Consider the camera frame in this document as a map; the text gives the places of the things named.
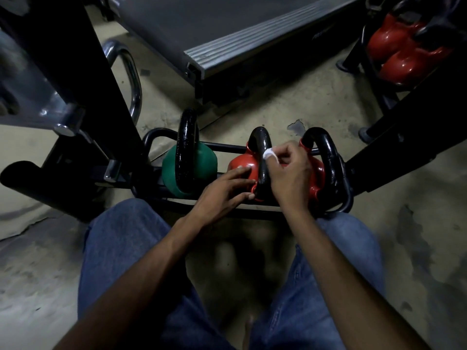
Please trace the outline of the person's right hand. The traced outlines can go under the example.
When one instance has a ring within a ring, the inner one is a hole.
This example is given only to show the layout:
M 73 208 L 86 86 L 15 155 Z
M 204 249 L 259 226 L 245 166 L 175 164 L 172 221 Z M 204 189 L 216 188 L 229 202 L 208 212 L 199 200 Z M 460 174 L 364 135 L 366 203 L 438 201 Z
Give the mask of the person's right hand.
M 269 171 L 271 189 L 284 214 L 308 212 L 311 165 L 306 153 L 306 171 Z

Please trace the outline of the person's left hand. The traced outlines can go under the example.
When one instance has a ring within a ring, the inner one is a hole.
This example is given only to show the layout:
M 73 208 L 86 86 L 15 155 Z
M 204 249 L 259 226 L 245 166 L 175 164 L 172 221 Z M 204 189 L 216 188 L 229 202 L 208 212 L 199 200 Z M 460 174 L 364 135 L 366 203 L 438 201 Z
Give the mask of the person's left hand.
M 184 217 L 184 222 L 198 231 L 215 223 L 244 201 L 254 199 L 254 194 L 235 193 L 236 188 L 254 183 L 254 180 L 243 176 L 236 179 L 217 178 L 203 190 L 194 207 Z

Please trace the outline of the person's right forearm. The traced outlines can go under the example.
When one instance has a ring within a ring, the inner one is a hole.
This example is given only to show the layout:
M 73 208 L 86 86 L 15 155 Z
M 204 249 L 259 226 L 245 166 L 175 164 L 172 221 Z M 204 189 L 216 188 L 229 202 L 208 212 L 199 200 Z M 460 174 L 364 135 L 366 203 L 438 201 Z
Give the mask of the person's right forearm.
M 283 209 L 347 350 L 431 350 L 344 257 L 306 208 Z

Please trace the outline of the person's left forearm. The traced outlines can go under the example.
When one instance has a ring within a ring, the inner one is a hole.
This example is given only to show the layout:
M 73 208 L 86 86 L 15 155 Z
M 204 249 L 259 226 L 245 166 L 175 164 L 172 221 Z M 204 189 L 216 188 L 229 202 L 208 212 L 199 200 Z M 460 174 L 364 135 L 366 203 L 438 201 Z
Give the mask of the person's left forearm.
M 53 350 L 111 350 L 150 304 L 162 281 L 201 231 L 197 218 L 180 218 L 162 241 L 133 264 L 77 321 Z

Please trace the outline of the low black kettlebell rack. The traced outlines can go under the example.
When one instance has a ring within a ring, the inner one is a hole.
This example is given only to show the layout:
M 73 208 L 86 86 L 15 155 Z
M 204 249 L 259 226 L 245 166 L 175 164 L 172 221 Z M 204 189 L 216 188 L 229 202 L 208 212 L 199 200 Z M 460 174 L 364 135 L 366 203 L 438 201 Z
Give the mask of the low black kettlebell rack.
M 156 128 L 150 130 L 143 139 L 143 144 L 145 149 L 150 149 L 153 141 L 160 137 L 165 137 L 171 140 L 175 140 L 177 142 L 177 134 L 175 130 L 166 129 L 166 128 Z M 221 144 L 221 143 L 213 143 L 213 142 L 203 142 L 206 144 L 213 152 L 225 152 L 225 153 L 233 153 L 240 156 L 242 153 L 246 152 L 246 145 L 245 146 L 237 146 L 237 145 L 228 145 L 228 144 Z M 312 156 L 309 158 L 309 162 L 312 165 L 312 159 L 317 159 L 318 161 L 315 162 L 315 168 L 321 170 L 323 168 L 320 156 Z M 222 175 L 222 173 L 217 172 L 217 177 Z M 168 191 L 166 186 L 162 181 L 162 167 L 154 167 L 148 165 L 146 168 L 140 169 L 140 171 L 132 177 L 132 193 L 135 197 L 139 199 L 143 199 L 147 201 L 151 206 L 155 207 L 157 210 L 161 211 L 170 211 L 175 213 L 188 213 L 192 206 L 182 202 L 176 202 L 176 198 L 171 192 Z M 314 184 L 312 180 L 312 176 L 309 182 L 309 188 L 311 184 Z M 194 201 L 198 199 L 200 194 L 198 194 L 195 198 L 192 199 L 180 199 L 180 200 L 189 200 Z M 260 207 L 268 207 L 273 208 L 277 207 L 277 205 L 269 205 L 265 203 L 260 203 L 255 199 L 252 202 L 248 203 L 249 205 L 258 205 Z M 310 190 L 309 190 L 309 207 L 311 212 L 318 216 L 316 212 L 316 201 L 315 198 L 310 198 Z

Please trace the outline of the tall black storage rack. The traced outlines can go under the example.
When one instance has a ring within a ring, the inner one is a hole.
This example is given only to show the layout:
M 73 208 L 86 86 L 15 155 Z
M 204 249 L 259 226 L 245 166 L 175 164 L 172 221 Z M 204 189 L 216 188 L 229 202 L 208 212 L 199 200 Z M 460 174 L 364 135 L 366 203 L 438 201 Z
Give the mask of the tall black storage rack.
M 467 0 L 421 0 L 425 26 L 444 26 L 454 31 L 457 42 L 415 87 L 382 80 L 382 65 L 367 53 L 371 36 L 399 1 L 384 0 L 347 58 L 336 64 L 352 74 L 363 69 L 382 111 L 376 123 L 359 130 L 367 146 L 345 163 L 354 195 L 382 187 L 467 140 Z

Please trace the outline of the blue jeans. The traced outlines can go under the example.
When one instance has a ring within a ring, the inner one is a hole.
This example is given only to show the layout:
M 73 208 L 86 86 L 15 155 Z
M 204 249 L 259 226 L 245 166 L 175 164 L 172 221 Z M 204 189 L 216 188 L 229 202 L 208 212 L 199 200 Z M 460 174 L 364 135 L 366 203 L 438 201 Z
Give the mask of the blue jeans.
M 318 218 L 317 224 L 384 295 L 382 252 L 371 230 L 346 213 Z M 136 198 L 95 218 L 86 231 L 78 318 L 169 230 L 149 204 Z M 299 245 L 286 282 L 254 322 L 249 344 L 253 350 L 346 350 Z M 184 263 L 176 266 L 168 292 L 156 296 L 117 349 L 236 350 L 207 315 Z

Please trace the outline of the black foam roller pad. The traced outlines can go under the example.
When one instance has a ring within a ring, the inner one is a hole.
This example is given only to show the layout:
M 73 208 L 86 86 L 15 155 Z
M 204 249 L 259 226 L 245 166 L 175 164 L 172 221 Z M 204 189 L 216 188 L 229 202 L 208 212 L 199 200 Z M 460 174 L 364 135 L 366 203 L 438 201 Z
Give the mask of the black foam roller pad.
M 0 183 L 81 222 L 89 223 L 104 211 L 103 204 L 95 201 L 97 186 L 93 183 L 46 170 L 30 161 L 8 165 L 0 173 Z

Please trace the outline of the black treadmill with grey rail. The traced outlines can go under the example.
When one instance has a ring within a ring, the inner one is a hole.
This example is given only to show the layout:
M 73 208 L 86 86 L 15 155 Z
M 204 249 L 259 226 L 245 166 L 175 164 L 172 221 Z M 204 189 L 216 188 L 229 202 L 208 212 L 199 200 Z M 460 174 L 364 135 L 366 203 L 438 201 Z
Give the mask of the black treadmill with grey rail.
M 203 105 L 307 70 L 354 42 L 365 0 L 96 0 L 160 56 Z

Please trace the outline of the black gym machine frame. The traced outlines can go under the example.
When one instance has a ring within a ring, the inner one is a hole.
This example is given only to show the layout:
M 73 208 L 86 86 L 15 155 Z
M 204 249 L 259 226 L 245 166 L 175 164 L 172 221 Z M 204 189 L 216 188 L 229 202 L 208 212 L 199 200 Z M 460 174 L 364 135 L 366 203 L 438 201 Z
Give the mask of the black gym machine frame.
M 120 58 L 109 66 L 81 0 L 0 0 L 0 29 L 63 100 L 53 131 L 108 159 L 104 185 L 131 188 L 148 154 L 129 113 L 129 79 Z

